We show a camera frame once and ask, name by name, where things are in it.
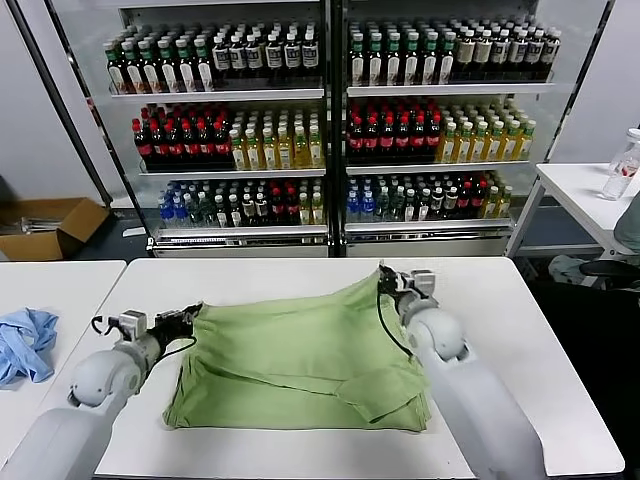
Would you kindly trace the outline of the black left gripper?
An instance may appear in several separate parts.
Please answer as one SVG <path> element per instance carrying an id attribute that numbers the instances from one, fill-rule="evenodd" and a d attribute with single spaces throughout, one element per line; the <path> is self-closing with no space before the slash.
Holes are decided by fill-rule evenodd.
<path id="1" fill-rule="evenodd" d="M 184 309 L 172 309 L 158 313 L 149 334 L 158 342 L 173 342 L 193 335 L 193 319 L 199 314 L 202 304 L 189 305 Z"/>

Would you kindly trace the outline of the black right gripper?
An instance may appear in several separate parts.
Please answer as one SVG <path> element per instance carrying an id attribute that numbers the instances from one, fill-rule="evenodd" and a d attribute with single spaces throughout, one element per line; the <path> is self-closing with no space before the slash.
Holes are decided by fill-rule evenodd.
<path id="1" fill-rule="evenodd" d="M 379 264 L 380 278 L 378 292 L 380 295 L 390 296 L 396 307 L 407 307 L 415 301 L 415 292 L 412 289 L 413 278 L 405 273 L 383 263 Z"/>

